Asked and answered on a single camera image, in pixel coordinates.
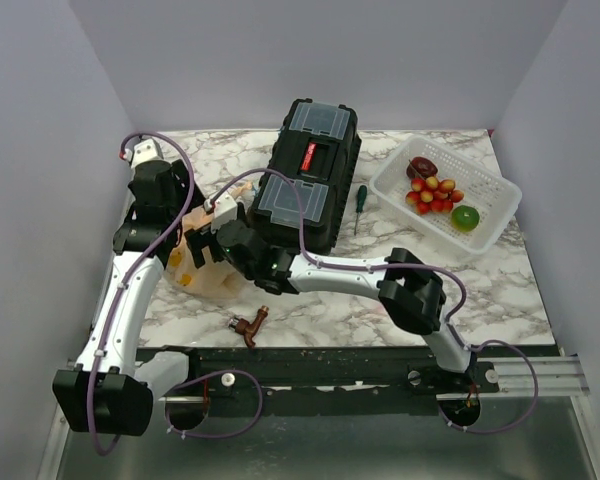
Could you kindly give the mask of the translucent orange plastic bag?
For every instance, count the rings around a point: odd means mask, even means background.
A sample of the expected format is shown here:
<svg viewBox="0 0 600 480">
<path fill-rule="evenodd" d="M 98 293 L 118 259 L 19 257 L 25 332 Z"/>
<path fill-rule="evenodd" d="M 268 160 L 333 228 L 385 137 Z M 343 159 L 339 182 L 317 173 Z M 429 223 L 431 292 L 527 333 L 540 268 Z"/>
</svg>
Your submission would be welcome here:
<svg viewBox="0 0 600 480">
<path fill-rule="evenodd" d="M 229 194 L 235 200 L 253 200 L 253 182 L 244 182 L 229 190 Z M 193 208 L 183 217 L 183 235 L 190 230 L 207 226 L 210 221 L 211 217 L 204 213 L 201 206 Z M 246 285 L 246 280 L 228 263 L 213 262 L 208 247 L 205 247 L 202 253 L 205 264 L 198 268 L 183 236 L 169 256 L 163 275 L 165 280 L 174 288 L 193 296 L 212 299 L 236 298 Z"/>
</svg>

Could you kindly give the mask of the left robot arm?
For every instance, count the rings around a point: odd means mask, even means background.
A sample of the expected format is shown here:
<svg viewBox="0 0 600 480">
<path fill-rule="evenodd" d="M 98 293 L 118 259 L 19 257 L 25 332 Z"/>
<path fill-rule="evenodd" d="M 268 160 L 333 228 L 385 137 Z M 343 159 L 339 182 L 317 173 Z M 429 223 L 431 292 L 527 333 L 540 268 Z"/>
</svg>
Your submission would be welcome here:
<svg viewBox="0 0 600 480">
<path fill-rule="evenodd" d="M 200 368 L 181 354 L 160 354 L 137 366 L 139 335 L 151 296 L 195 190 L 189 161 L 141 161 L 132 168 L 133 201 L 113 237 L 109 285 L 90 337 L 74 367 L 57 371 L 56 400 L 75 432 L 140 436 L 153 405 L 171 387 L 194 393 Z"/>
</svg>

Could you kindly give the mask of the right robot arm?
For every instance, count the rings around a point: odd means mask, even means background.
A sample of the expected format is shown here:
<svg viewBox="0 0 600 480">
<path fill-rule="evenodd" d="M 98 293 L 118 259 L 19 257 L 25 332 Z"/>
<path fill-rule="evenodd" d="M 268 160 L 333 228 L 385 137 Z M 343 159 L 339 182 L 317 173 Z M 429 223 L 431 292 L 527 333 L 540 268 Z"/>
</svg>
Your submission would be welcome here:
<svg viewBox="0 0 600 480">
<path fill-rule="evenodd" d="M 376 259 L 293 254 L 267 243 L 242 220 L 216 230 L 206 226 L 184 234 L 194 264 L 228 262 L 246 280 L 273 295 L 331 292 L 375 300 L 396 327 L 421 336 L 440 368 L 442 384 L 460 392 L 476 380 L 472 354 L 445 318 L 442 270 L 423 264 L 410 251 L 395 248 Z"/>
</svg>

